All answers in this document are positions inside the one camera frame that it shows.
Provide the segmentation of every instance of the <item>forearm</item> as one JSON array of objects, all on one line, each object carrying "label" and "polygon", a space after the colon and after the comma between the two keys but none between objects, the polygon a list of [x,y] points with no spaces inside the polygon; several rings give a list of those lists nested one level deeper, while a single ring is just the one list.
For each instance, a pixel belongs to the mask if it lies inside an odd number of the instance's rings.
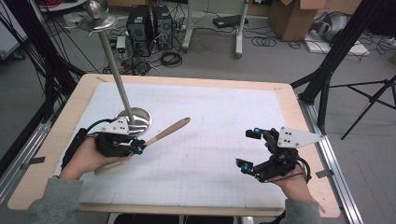
[{"label": "forearm", "polygon": [[31,223],[77,223],[81,188],[79,180],[49,179],[43,198],[29,206]]},{"label": "forearm", "polygon": [[289,223],[321,223],[321,217],[316,202],[295,202],[290,199],[285,201],[286,217],[281,224]]}]

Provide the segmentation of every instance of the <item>white mounting plate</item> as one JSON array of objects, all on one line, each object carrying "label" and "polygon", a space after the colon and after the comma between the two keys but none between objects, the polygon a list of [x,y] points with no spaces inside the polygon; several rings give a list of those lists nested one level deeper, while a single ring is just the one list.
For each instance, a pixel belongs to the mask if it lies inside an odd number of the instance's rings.
[{"label": "white mounting plate", "polygon": [[101,130],[103,133],[118,133],[128,135],[128,120],[125,117],[114,120]]},{"label": "white mounting plate", "polygon": [[300,130],[282,127],[279,130],[279,147],[304,147],[324,139],[322,134],[308,133]]}]

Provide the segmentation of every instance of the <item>table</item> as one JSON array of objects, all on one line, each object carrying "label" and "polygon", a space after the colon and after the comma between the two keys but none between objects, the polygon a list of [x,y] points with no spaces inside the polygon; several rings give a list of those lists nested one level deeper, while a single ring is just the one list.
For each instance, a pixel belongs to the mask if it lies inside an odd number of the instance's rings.
[{"label": "table", "polygon": [[[177,85],[214,88],[234,88],[270,90],[276,93],[282,110],[283,119],[287,127],[308,131],[304,117],[298,105],[293,89],[289,84],[247,82],[231,80],[211,80],[175,77],[122,77],[124,83]],[[61,115],[53,125],[43,146],[36,154],[36,158],[45,157],[42,163],[32,164],[26,171],[20,184],[17,186],[8,202],[10,209],[27,209],[36,199],[42,197],[64,148],[67,146],[73,131],[86,106],[100,82],[114,82],[113,77],[106,75],[85,75],[78,83],[75,91],[64,107]],[[322,171],[323,166],[314,145],[300,148],[300,155],[311,166],[313,179],[309,188],[313,197],[321,204],[325,212],[323,217],[338,217],[340,210],[332,188],[327,178],[317,178],[316,172]],[[114,212],[114,213],[157,213],[180,215],[214,215],[214,216],[277,216],[281,211],[271,208],[230,208],[230,207],[183,207],[157,205],[121,205],[121,204],[82,204],[81,211]]]}]

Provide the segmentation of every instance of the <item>metal pole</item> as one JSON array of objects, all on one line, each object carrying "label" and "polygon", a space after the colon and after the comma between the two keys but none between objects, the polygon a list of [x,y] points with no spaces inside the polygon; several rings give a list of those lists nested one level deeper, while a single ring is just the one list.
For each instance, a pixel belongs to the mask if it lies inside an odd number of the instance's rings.
[{"label": "metal pole", "polygon": [[116,60],[114,59],[113,51],[111,50],[110,44],[108,43],[106,31],[98,32],[98,34],[100,37],[100,41],[102,42],[103,49],[105,50],[105,55],[108,59],[108,63],[110,64],[111,73],[116,80],[117,88],[119,89],[120,97],[125,107],[125,112],[128,115],[130,123],[134,123],[134,115],[132,114],[132,109],[129,105],[128,96],[126,95],[119,68],[117,67]]}]

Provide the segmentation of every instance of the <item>gray floor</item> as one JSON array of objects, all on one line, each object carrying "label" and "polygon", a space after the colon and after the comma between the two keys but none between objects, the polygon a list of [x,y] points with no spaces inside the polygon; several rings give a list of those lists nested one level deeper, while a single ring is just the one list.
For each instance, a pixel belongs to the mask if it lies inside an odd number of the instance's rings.
[{"label": "gray floor", "polygon": [[[214,27],[207,16],[197,25]],[[266,19],[250,18],[249,26],[263,27]],[[104,53],[97,35],[70,33],[78,46],[95,67],[104,65]],[[77,67],[91,71],[92,67],[70,41],[64,41],[70,60]],[[366,45],[375,49],[376,45]],[[396,65],[388,62],[392,51],[380,54],[373,50],[362,61],[347,56],[332,78],[332,85],[378,81],[396,74]],[[244,39],[243,57],[234,57],[234,36],[195,30],[191,49],[182,53],[183,64],[177,68],[158,67],[148,76],[194,77],[230,79],[259,82],[291,83],[314,72],[323,61],[324,54],[308,53],[301,44],[298,49],[288,43],[276,41],[274,47],[255,47]],[[7,60],[0,64],[0,102],[3,127],[0,135],[0,156],[3,156],[26,122],[43,102],[42,91],[29,60]],[[382,85],[367,85],[361,90],[373,94]],[[304,87],[295,90],[300,93]],[[393,104],[391,91],[381,98]],[[396,117],[395,111],[380,104],[373,108],[345,139],[340,137],[355,121],[368,99],[347,88],[330,89],[326,118],[326,131],[332,148],[341,165],[353,198],[361,212],[364,223],[394,223],[396,219]],[[25,223],[27,216],[22,211],[7,209],[7,200],[0,206],[0,223]],[[108,214],[82,213],[80,223],[106,223]],[[257,223],[263,218],[257,217]],[[325,218],[324,223],[347,223],[344,216]]]}]

